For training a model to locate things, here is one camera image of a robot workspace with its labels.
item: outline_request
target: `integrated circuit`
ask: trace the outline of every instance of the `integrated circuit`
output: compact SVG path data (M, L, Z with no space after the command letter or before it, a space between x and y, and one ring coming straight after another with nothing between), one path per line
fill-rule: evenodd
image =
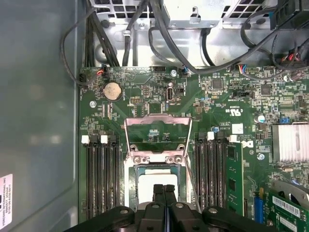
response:
M223 89L223 80L221 78L215 78L211 81L212 89Z
M261 85L261 95L262 96L269 96L271 95L271 85Z

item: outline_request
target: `chip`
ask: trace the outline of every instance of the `chip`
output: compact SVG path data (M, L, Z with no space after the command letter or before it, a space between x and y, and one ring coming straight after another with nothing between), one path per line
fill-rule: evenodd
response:
M196 108L196 112L197 112L197 114L201 114L203 112L203 107L198 106Z
M227 147L227 156L235 158L235 148L232 146Z
M213 79L212 80L212 89L223 89L222 79Z
M271 85L262 85L261 95L271 95Z
M229 179L228 180L228 186L231 190L235 191L236 189L236 181L235 180L232 180L232 179Z

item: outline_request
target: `ram slot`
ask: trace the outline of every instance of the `ram slot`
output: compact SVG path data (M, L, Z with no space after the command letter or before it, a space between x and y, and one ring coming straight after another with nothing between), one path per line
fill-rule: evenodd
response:
M221 141L216 141L215 143L215 175L217 180L215 181L216 186L216 199L217 202L215 205L225 208L225 195L226 195L226 186L225 186L225 154L224 154L224 143Z
M97 215L103 213L103 199L102 199L102 195L103 195L103 167L102 167L102 147L101 145L99 145L97 147L97 152L96 152L96 200L97 200Z
M104 212L111 209L111 147L109 144L103 144L104 159Z
M202 207L204 208L204 197L203 197L203 149L204 149L204 142L203 140L196 140L195 143L195 175L196 175L196 191L198 201Z
M206 172L205 174L207 179L207 185L208 185L208 192L207 192L207 199L206 201L206 207L214 205L214 166L213 166L213 142L207 143L207 153L205 156L205 164L206 164Z
M93 176L92 176L92 146L89 145L86 148L86 157L87 157L87 164L86 164L86 175L87 175L87 181L86 181L86 188L87 188L87 194L86 194L86 204L87 204L87 219L92 218L92 211L93 211L93 204L92 204L92 188L93 188Z
M117 143L112 143L111 154L113 160L113 206L119 206L119 149Z
M97 215L97 152L98 147L97 144L93 144L92 146L92 217L95 217Z

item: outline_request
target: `capacitor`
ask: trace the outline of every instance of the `capacitor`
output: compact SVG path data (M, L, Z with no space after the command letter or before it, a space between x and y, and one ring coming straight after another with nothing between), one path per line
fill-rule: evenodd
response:
M219 127L212 127L211 131L214 133L218 133L220 131Z
M256 123L265 123L265 116L264 115L255 116L254 121Z

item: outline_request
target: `blue wire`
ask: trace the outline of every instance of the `blue wire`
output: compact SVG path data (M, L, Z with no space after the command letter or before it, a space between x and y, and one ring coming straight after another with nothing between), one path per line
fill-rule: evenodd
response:
M242 67L242 73L245 73L245 69L246 69L247 65L245 64L243 67Z

